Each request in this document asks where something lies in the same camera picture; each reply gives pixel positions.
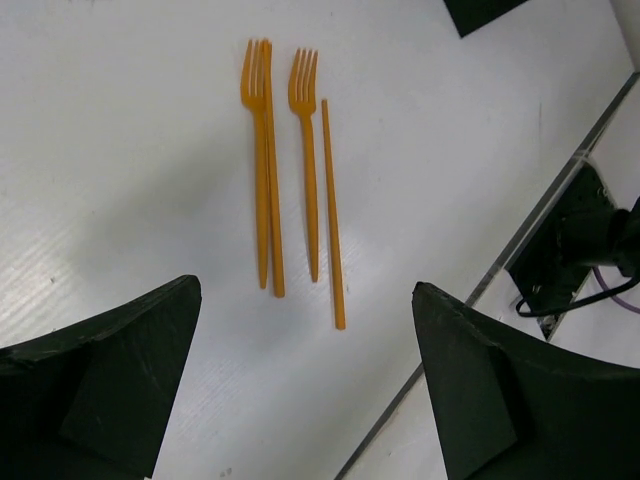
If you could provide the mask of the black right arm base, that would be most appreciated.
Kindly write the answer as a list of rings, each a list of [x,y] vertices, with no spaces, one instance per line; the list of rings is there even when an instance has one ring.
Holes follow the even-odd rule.
[[[603,266],[627,282],[579,300],[587,277]],[[549,340],[566,313],[639,284],[639,205],[616,207],[597,170],[583,164],[507,271],[521,295],[516,313],[534,318]]]

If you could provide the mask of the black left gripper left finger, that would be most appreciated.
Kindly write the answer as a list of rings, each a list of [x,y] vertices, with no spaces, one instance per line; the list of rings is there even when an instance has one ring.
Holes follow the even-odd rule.
[[[2,478],[151,478],[201,303],[183,275],[2,348]]]

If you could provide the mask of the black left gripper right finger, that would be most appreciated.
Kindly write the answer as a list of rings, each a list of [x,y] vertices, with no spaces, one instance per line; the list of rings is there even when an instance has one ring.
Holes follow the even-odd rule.
[[[635,479],[639,372],[538,340],[421,282],[412,311],[451,479]]]

